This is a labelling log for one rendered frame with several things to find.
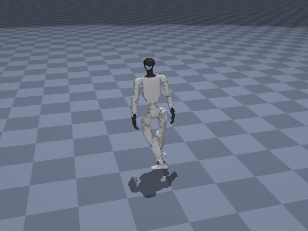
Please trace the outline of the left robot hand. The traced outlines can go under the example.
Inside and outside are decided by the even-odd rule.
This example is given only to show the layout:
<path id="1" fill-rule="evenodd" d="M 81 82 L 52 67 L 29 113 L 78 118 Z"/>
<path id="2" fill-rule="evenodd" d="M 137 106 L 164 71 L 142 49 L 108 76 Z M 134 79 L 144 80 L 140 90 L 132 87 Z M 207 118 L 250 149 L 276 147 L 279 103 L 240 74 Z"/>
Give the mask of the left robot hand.
<path id="1" fill-rule="evenodd" d="M 139 129 L 139 128 L 137 128 L 137 126 L 136 126 L 136 114 L 133 114 L 132 123 L 133 123 L 133 126 L 134 126 L 135 129 Z"/>

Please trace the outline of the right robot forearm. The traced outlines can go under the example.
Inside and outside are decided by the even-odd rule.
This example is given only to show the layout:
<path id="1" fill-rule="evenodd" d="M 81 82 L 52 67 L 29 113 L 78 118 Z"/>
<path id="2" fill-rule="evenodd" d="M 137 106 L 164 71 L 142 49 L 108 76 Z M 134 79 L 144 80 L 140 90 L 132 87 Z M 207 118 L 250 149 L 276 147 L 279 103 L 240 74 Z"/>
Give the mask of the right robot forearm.
<path id="1" fill-rule="evenodd" d="M 169 90 L 169 93 L 170 93 L 170 96 L 166 97 L 166 100 L 167 100 L 167 103 L 168 103 L 168 106 L 169 106 L 169 109 L 170 109 L 171 107 L 174 108 L 174 106 L 173 106 L 173 101 L 172 101 L 172 96 L 171 96 L 170 90 Z"/>

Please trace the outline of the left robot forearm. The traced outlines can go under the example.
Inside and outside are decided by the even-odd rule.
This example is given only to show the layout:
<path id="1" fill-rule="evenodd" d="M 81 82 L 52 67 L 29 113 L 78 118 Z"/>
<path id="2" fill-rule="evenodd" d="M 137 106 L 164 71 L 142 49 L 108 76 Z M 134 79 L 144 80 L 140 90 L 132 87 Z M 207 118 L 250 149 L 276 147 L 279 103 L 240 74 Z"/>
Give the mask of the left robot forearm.
<path id="1" fill-rule="evenodd" d="M 138 105 L 138 103 L 135 102 L 134 96 L 131 97 L 131 104 L 132 104 L 132 109 L 131 109 L 132 113 L 131 113 L 131 116 L 133 117 L 133 114 L 136 114 L 136 116 L 137 116 L 137 105 Z"/>

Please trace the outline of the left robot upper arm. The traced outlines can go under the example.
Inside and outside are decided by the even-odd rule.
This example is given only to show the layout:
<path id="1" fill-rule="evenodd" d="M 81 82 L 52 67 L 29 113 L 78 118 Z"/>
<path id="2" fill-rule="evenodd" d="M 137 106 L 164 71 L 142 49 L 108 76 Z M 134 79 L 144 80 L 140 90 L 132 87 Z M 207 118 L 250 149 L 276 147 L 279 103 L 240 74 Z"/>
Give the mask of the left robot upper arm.
<path id="1" fill-rule="evenodd" d="M 142 77 L 139 77 L 139 78 L 136 78 L 134 79 L 134 86 L 133 86 L 133 93 L 134 93 L 134 98 L 135 98 L 135 101 L 138 101 L 139 100 L 139 92 L 140 92 L 140 87 L 139 85 L 141 85 L 142 83 Z"/>

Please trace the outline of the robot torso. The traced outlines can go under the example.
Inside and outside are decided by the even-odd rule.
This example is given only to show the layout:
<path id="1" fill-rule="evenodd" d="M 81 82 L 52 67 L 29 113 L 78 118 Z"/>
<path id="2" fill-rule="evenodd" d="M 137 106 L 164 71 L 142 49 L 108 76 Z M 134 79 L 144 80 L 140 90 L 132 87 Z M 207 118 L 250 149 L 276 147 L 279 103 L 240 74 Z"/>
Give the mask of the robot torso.
<path id="1" fill-rule="evenodd" d="M 154 119 L 161 115 L 161 109 L 155 103 L 159 101 L 161 95 L 161 78 L 157 73 L 155 74 L 155 77 L 145 77 L 146 75 L 141 76 L 142 95 L 149 105 L 147 113 L 150 113 L 152 117 L 151 119 Z"/>

